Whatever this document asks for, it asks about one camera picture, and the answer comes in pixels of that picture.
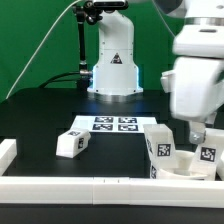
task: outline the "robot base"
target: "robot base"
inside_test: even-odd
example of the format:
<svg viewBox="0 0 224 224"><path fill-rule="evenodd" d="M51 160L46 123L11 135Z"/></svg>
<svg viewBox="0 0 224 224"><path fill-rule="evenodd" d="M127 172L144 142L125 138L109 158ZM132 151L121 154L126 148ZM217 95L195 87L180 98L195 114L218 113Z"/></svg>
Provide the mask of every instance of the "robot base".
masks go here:
<svg viewBox="0 0 224 224"><path fill-rule="evenodd" d="M138 92L130 95L107 95L95 92L88 92L88 97L90 99L100 100L109 103L123 103L141 99L143 97L143 92Z"/></svg>

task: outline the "cube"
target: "cube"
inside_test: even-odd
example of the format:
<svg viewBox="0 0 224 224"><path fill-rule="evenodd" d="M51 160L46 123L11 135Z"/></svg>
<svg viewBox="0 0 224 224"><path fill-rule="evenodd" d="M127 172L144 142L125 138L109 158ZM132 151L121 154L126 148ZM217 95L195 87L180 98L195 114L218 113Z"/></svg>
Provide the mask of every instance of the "cube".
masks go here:
<svg viewBox="0 0 224 224"><path fill-rule="evenodd" d="M90 137L87 129L70 129L58 137L56 155L74 158L88 147Z"/></svg>
<svg viewBox="0 0 224 224"><path fill-rule="evenodd" d="M172 131L165 124L143 125L151 162L160 168L176 168L176 149Z"/></svg>

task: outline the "green backdrop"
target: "green backdrop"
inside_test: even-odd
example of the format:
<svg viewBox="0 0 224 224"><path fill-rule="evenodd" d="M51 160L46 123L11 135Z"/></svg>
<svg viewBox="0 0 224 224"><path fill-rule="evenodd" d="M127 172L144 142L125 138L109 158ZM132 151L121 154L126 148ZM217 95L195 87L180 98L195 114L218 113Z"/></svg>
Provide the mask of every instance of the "green backdrop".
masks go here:
<svg viewBox="0 0 224 224"><path fill-rule="evenodd" d="M0 2L0 101L24 68L41 40L71 0L7 0ZM140 68L140 84L144 89L160 89L161 72L172 69L173 38L165 28L151 2L131 4L122 12L135 25L134 60ZM176 34L183 20L165 19ZM90 68L98 60L98 28L86 24L86 53ZM79 46L77 23L68 12L40 50L18 83L21 88L37 87L50 77L78 70ZM73 83L50 87L74 87Z"/></svg>

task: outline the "black cable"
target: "black cable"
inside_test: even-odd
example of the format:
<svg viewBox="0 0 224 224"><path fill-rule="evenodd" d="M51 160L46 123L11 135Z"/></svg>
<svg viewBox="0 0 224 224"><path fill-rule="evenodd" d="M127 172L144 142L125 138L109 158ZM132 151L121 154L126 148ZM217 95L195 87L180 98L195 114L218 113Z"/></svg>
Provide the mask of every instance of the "black cable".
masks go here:
<svg viewBox="0 0 224 224"><path fill-rule="evenodd" d="M73 75L79 75L79 72L67 72L67 73L63 73L60 75L56 75L50 79L48 79L46 82L42 83L41 85L39 85L39 88L44 88L45 86L47 86L49 83L53 82L56 79L62 78L62 77L67 77L67 76L73 76Z"/></svg>
<svg viewBox="0 0 224 224"><path fill-rule="evenodd" d="M72 82L72 81L77 81L77 79L60 79L60 80L53 80L48 82L45 86L47 86L48 84L54 83L54 82Z"/></svg>

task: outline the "white block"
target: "white block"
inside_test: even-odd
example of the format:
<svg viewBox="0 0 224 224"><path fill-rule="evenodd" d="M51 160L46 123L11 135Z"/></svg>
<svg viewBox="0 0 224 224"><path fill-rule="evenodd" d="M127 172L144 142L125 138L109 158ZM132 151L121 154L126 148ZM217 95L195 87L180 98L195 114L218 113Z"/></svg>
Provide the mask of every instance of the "white block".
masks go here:
<svg viewBox="0 0 224 224"><path fill-rule="evenodd" d="M88 147L90 133L87 129L71 129L58 137L57 156L73 158Z"/></svg>
<svg viewBox="0 0 224 224"><path fill-rule="evenodd" d="M222 181L130 179L131 205L224 207Z"/></svg>
<svg viewBox="0 0 224 224"><path fill-rule="evenodd" d="M177 150L177 168L159 168L154 160L151 160L150 178L151 179L170 179L170 180L212 180L212 177L203 174L190 172L191 161L194 157L193 152Z"/></svg>
<svg viewBox="0 0 224 224"><path fill-rule="evenodd" d="M172 131L165 124L144 125L150 160L157 168L176 168L177 159Z"/></svg>
<svg viewBox="0 0 224 224"><path fill-rule="evenodd" d="M0 203L92 204L93 178L1 177Z"/></svg>
<svg viewBox="0 0 224 224"><path fill-rule="evenodd" d="M5 139L0 144L0 176L7 170L17 155L16 140Z"/></svg>
<svg viewBox="0 0 224 224"><path fill-rule="evenodd" d="M220 162L224 146L224 131L206 128L206 139L198 145L189 170L207 174L215 180L216 168Z"/></svg>
<svg viewBox="0 0 224 224"><path fill-rule="evenodd" d="M94 178L93 204L129 204L129 178Z"/></svg>
<svg viewBox="0 0 224 224"><path fill-rule="evenodd" d="M217 173L221 180L224 180L224 153L222 153L221 159L217 166Z"/></svg>

